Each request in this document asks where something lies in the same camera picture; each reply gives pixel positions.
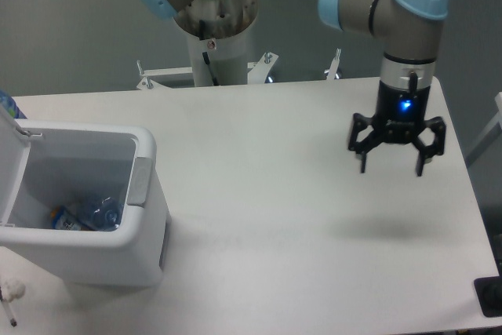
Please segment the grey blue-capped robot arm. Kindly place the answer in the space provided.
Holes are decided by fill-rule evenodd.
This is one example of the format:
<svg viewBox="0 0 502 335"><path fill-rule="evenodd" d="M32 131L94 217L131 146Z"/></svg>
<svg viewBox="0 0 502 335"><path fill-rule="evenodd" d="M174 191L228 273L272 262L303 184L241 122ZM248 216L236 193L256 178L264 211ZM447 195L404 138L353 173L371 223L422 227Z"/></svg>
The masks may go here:
<svg viewBox="0 0 502 335"><path fill-rule="evenodd" d="M185 33L197 86L247 84L256 0L141 0ZM417 175L445 150L446 124L425 112L449 0L318 0L318 17L384 43L376 110L354 114L347 147L361 160L381 144L412 144Z"/></svg>

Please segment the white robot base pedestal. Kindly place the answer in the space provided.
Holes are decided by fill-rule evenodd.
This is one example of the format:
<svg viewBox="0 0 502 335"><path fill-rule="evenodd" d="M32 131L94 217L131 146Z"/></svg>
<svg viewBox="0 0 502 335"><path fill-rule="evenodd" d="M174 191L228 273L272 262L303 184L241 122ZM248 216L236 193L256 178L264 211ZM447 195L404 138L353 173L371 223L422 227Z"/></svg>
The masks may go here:
<svg viewBox="0 0 502 335"><path fill-rule="evenodd" d="M196 87L272 82L278 55L267 51L258 61L248 61L257 0L194 0L180 11L167 0L141 1L184 34Z"/></svg>

